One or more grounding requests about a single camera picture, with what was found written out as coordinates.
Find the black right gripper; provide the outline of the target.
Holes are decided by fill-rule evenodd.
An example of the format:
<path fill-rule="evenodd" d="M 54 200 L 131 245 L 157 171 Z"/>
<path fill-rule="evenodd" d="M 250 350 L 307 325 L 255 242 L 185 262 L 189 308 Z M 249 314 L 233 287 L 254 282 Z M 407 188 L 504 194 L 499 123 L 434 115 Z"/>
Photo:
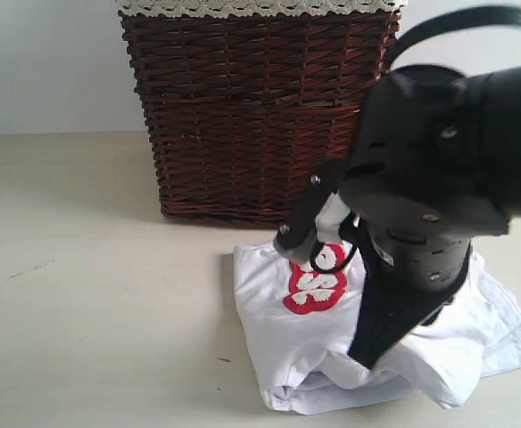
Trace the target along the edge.
<path fill-rule="evenodd" d="M 468 238 L 421 237 L 362 220 L 366 268 L 348 356 L 368 369 L 417 325 L 434 322 L 466 281 Z"/>

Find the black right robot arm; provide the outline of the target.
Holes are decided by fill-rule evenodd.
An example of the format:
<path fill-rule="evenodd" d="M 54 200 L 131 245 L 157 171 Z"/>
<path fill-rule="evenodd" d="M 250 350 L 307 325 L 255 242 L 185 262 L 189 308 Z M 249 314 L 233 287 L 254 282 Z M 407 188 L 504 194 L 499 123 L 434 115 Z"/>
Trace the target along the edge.
<path fill-rule="evenodd" d="M 521 67 L 399 68 L 369 92 L 338 186 L 366 269 L 351 358 L 367 368 L 467 279 L 472 240 L 521 218 Z"/>

